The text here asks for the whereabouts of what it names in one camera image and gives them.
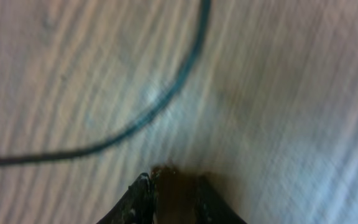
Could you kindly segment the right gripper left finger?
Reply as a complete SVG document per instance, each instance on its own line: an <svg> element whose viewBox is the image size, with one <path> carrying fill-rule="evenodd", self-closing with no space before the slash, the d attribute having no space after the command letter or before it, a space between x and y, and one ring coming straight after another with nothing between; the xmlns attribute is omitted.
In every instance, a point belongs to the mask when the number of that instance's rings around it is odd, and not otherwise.
<svg viewBox="0 0 358 224"><path fill-rule="evenodd" d="M141 173L125 194L97 224L152 224L154 222L154 183Z"/></svg>

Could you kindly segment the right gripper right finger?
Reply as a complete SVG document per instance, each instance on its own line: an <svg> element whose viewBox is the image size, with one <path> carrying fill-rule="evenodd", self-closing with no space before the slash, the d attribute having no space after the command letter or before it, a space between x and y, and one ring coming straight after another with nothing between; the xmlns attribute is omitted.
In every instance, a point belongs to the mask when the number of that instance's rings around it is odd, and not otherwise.
<svg viewBox="0 0 358 224"><path fill-rule="evenodd" d="M224 201L205 176L196 182L197 224L246 224Z"/></svg>

